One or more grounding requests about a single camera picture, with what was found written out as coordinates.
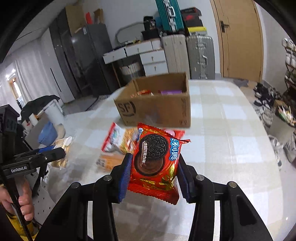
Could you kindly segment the person's left hand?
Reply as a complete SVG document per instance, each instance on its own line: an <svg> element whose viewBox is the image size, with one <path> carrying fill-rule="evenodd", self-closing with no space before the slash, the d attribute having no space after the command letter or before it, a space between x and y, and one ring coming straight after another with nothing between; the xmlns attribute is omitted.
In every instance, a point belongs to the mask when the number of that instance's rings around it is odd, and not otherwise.
<svg viewBox="0 0 296 241"><path fill-rule="evenodd" d="M34 205L29 182L23 177L17 180L17 185L18 190L21 192L18 198L19 205L21 206L21 213L26 221L32 221L34 218ZM13 201L3 185L1 185L1 204L9 214L15 215L12 207Z"/></svg>

